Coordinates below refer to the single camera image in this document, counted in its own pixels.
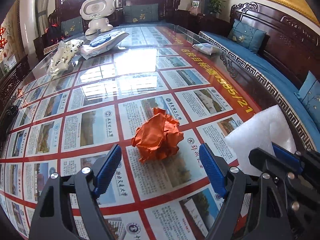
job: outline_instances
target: white robot toy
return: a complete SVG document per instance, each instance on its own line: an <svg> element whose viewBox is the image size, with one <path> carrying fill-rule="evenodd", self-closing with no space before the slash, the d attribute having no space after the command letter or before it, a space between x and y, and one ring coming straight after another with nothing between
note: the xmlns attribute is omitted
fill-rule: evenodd
<svg viewBox="0 0 320 240"><path fill-rule="evenodd" d="M86 0L81 6L80 15L84 20L89 22L89 29L85 35L96 33L99 29L101 32L111 31L113 26L109 24L108 18L116 10L116 0Z"/></svg>

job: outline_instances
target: metal screw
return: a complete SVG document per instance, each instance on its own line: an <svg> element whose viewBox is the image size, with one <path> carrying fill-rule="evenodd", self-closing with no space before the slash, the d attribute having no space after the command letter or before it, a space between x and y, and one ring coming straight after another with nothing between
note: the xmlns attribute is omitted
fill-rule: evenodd
<svg viewBox="0 0 320 240"><path fill-rule="evenodd" d="M292 203L292 206L291 206L292 210L298 211L299 207L300 207L300 204L299 204L298 201L295 201L295 202Z"/></svg>
<svg viewBox="0 0 320 240"><path fill-rule="evenodd" d="M293 174L292 172L289 172L289 173L288 173L288 178L289 178L289 179L294 179L295 176L294 176L294 174Z"/></svg>
<svg viewBox="0 0 320 240"><path fill-rule="evenodd" d="M83 174L88 174L90 171L91 171L91 169L90 169L89 167L84 167L84 168L82 169L82 173L83 173Z"/></svg>
<svg viewBox="0 0 320 240"><path fill-rule="evenodd" d="M230 168L230 171L231 171L232 173L238 173L238 172L239 172L239 169L238 169L237 167L231 167L231 168Z"/></svg>
<svg viewBox="0 0 320 240"><path fill-rule="evenodd" d="M59 176L59 174L55 172L55 173L51 174L50 178L51 179L56 179L58 176Z"/></svg>
<svg viewBox="0 0 320 240"><path fill-rule="evenodd" d="M269 175L268 173L263 173L263 174L262 174L262 177L263 177L264 179L270 179L270 175Z"/></svg>

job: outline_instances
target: blue cushion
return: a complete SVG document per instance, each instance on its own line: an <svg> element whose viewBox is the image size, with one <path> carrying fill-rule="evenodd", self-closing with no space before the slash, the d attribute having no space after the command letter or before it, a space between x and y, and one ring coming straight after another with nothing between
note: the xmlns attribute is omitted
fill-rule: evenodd
<svg viewBox="0 0 320 240"><path fill-rule="evenodd" d="M66 37L83 33L82 17L61 22L61 31Z"/></svg>
<svg viewBox="0 0 320 240"><path fill-rule="evenodd" d="M320 131L320 82L310 71L299 93L295 93L295 95L302 102Z"/></svg>
<svg viewBox="0 0 320 240"><path fill-rule="evenodd" d="M257 53L265 36L266 32L235 20L228 38L251 52Z"/></svg>
<svg viewBox="0 0 320 240"><path fill-rule="evenodd" d="M126 23L157 22L158 4L124 6L124 20Z"/></svg>
<svg viewBox="0 0 320 240"><path fill-rule="evenodd" d="M301 122L306 127L310 134L316 148L320 149L320 133L317 129L315 122L312 120L309 113L306 111L304 106L298 100L294 93L298 93L298 89L293 85L282 73L274 68L269 62L242 47L241 45L229 40L226 37L222 37L209 32L202 32L207 36L211 37L227 49L237 54L240 58L245 60L259 70L268 80L270 80L285 97L288 103L291 105L293 110L297 113Z"/></svg>

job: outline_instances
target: glass table top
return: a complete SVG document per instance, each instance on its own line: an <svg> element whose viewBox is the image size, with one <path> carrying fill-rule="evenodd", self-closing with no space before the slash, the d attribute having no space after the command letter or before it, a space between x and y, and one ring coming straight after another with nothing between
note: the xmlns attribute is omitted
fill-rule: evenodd
<svg viewBox="0 0 320 240"><path fill-rule="evenodd" d="M123 30L130 35L116 48L89 60L75 56L54 78L46 74L50 53L15 92L20 110L1 151L0 202L25 238L50 174L75 174L118 144L121 163L97 200L115 239L204 239L223 199L202 167L200 144L238 166L224 137L277 104L223 51L208 56L193 49L206 41L190 31L174 25ZM177 155L141 164L131 138L153 107L179 120L184 140ZM292 133L297 149L303 147ZM79 234L88 239L77 198L70 199Z"/></svg>

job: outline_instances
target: blue pillow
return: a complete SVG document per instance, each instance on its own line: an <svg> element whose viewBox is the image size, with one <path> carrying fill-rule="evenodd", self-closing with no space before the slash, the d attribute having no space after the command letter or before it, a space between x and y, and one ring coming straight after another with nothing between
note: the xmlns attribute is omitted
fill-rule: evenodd
<svg viewBox="0 0 320 240"><path fill-rule="evenodd" d="M65 22L61 22L61 31L65 37L83 33L82 17L79 16Z"/></svg>
<svg viewBox="0 0 320 240"><path fill-rule="evenodd" d="M158 4L124 6L124 20L126 23L158 22Z"/></svg>
<svg viewBox="0 0 320 240"><path fill-rule="evenodd" d="M257 54L265 36L266 32L235 20L228 38Z"/></svg>
<svg viewBox="0 0 320 240"><path fill-rule="evenodd" d="M299 90L299 93L294 94L303 104L304 108L310 114L320 131L320 82L309 71L308 76Z"/></svg>

